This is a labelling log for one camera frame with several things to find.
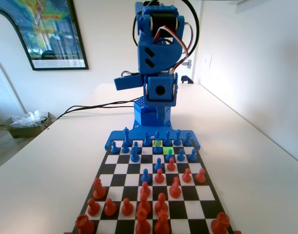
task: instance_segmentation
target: green square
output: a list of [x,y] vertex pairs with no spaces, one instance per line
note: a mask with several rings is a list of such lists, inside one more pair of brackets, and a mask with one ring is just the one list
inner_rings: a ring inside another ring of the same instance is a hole
[[164,154],[164,155],[167,155],[169,150],[172,150],[172,155],[175,154],[175,153],[174,153],[174,148],[173,148],[173,147],[163,147],[163,154]]

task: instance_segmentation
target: framed poster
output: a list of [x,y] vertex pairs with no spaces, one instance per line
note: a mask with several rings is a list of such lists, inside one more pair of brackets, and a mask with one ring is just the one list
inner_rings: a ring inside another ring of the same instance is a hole
[[33,70],[87,70],[73,0],[0,0]]

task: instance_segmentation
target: white wall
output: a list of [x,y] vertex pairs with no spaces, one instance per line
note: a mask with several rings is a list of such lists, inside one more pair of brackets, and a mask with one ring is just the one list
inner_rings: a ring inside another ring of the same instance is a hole
[[[113,82],[123,70],[137,72],[137,47],[131,36],[135,2],[74,0],[88,71],[32,71],[14,28],[0,15],[0,65],[24,108],[28,112],[46,110],[58,116],[78,104],[98,84]],[[175,4],[175,0],[161,2]]]
[[298,159],[298,0],[229,2],[204,1],[197,77]]

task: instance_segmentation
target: red pawn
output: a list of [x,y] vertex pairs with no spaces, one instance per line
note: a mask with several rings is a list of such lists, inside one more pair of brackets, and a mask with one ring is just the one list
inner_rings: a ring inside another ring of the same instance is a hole
[[147,212],[143,208],[138,208],[136,218],[138,224],[136,226],[136,234],[149,234],[151,231],[151,226],[147,221]]
[[94,181],[94,198],[101,199],[105,196],[106,189],[102,186],[101,180],[99,178],[95,178]]
[[144,182],[142,183],[142,188],[141,188],[141,190],[140,190],[140,194],[145,193],[145,194],[147,195],[147,197],[149,197],[150,192],[151,192],[151,190],[150,190],[150,188],[148,187],[148,182],[147,182],[147,181],[144,181]]
[[167,211],[159,212],[159,220],[154,227],[155,234],[169,234],[170,228],[167,222]]
[[166,197],[164,193],[159,194],[159,201],[155,205],[155,213],[158,215],[160,211],[168,211],[168,206],[165,203]]
[[155,181],[159,184],[163,183],[164,181],[164,176],[162,175],[163,171],[162,169],[158,169],[158,174],[155,176]]
[[170,160],[169,160],[169,163],[167,164],[167,169],[171,172],[176,169],[176,166],[175,166],[174,162],[175,162],[174,158],[171,157]]
[[200,169],[199,174],[196,174],[196,181],[199,183],[205,183],[206,178],[205,178],[205,170]]
[[121,208],[121,212],[123,213],[123,215],[125,216],[129,216],[132,214],[133,210],[134,210],[134,206],[133,204],[131,204],[129,202],[128,198],[125,198],[123,201],[123,207]]
[[111,217],[115,214],[117,207],[118,206],[114,202],[112,202],[110,198],[108,198],[105,200],[104,213],[107,216]]
[[185,173],[182,175],[182,180],[186,183],[190,183],[192,177],[190,176],[191,170],[190,168],[186,168]]
[[88,200],[88,214],[91,216],[95,216],[96,214],[98,214],[99,210],[100,210],[100,204],[95,202],[95,200],[93,198]]

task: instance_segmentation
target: cardboard box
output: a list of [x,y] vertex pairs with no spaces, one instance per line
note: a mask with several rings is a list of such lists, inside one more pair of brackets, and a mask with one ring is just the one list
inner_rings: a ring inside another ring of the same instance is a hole
[[38,127],[13,128],[10,126],[10,124],[13,123],[12,118],[8,119],[4,123],[4,126],[9,130],[13,138],[37,137],[42,131],[46,130],[55,120],[56,118],[50,112],[48,112],[48,118]]

